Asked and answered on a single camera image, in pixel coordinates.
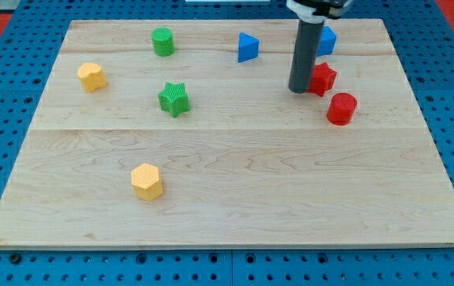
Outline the white black robot arm flange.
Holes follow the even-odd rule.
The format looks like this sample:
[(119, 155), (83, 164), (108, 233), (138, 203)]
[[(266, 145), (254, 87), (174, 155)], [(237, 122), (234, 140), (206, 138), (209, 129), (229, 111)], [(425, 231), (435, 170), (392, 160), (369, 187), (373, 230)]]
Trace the white black robot arm flange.
[(307, 23), (318, 24), (326, 19), (341, 18), (354, 0), (287, 0), (286, 7)]

